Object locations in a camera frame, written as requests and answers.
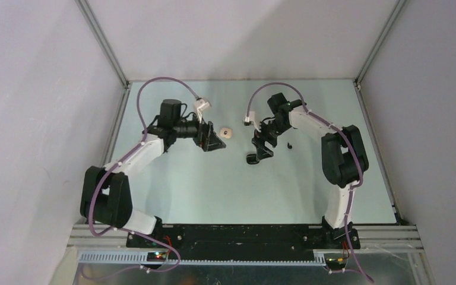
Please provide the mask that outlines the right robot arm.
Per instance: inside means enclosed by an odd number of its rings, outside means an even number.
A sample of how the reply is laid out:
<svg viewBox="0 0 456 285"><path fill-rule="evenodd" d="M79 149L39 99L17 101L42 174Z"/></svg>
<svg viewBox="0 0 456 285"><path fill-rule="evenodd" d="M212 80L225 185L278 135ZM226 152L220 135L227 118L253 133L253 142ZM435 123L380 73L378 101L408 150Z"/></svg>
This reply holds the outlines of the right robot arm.
<svg viewBox="0 0 456 285"><path fill-rule="evenodd" d="M321 239L325 246L353 249L352 203L356 188L363 183L363 174L369 168L365 146L358 127L339 128L312 113L303 99L288 101L283 93L271 96L267 104L273 116L256 120L255 112L248 109L243 123L254 126L251 143L255 152L246 156L247 164L258 164L273 157L278 136L297 129L318 140L321 146L322 172L333 186L328 205L322 217Z"/></svg>

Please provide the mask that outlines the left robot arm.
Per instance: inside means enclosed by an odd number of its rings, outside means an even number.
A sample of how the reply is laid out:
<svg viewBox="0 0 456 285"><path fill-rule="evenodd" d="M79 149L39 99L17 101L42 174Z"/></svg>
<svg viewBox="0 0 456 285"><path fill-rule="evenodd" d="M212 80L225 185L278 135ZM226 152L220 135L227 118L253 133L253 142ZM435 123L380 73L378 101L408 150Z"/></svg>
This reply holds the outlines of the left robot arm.
<svg viewBox="0 0 456 285"><path fill-rule="evenodd" d="M83 217L111 228L139 232L149 247L162 244L164 231L156 226L158 217L133 206L132 178L166 153L178 139L190 138L204 152L226 146L214 131L213 123L204 120L202 113L211 106L206 99L194 101L192 119L182 114L183 105L180 100L163 100L159 114L142 132L136 146L119 160L86 170L80 203Z"/></svg>

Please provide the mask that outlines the black earbud charging case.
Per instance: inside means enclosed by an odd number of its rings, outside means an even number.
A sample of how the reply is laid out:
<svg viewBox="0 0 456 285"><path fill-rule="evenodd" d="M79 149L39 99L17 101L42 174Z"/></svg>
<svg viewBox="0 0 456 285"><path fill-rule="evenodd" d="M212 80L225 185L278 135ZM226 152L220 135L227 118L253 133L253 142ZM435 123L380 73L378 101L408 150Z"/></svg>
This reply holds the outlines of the black earbud charging case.
<svg viewBox="0 0 456 285"><path fill-rule="evenodd" d="M256 154L247 154L246 155L246 162L249 165L255 165L259 163L259 158Z"/></svg>

